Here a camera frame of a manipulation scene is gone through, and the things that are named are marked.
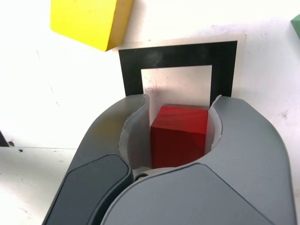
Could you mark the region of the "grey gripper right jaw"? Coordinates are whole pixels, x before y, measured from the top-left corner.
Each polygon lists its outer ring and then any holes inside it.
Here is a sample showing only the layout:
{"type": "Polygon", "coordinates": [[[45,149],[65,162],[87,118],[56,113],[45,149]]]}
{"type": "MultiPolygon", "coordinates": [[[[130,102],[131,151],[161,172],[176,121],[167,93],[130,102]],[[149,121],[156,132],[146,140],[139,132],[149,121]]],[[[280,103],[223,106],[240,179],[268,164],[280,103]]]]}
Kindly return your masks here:
{"type": "Polygon", "coordinates": [[[202,158],[147,176],[109,207],[104,225],[290,225],[292,179],[277,130],[246,101],[218,97],[202,158]]]}

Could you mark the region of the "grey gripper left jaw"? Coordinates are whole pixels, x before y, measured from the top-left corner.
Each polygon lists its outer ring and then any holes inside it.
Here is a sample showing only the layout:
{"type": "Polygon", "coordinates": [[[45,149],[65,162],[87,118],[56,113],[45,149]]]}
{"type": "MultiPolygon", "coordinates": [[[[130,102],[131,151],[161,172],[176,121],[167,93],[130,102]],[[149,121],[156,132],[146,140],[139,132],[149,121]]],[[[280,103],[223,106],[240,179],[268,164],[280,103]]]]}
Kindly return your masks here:
{"type": "Polygon", "coordinates": [[[98,225],[134,171],[151,168],[150,98],[131,95],[116,102],[83,137],[43,223],[98,225]]]}

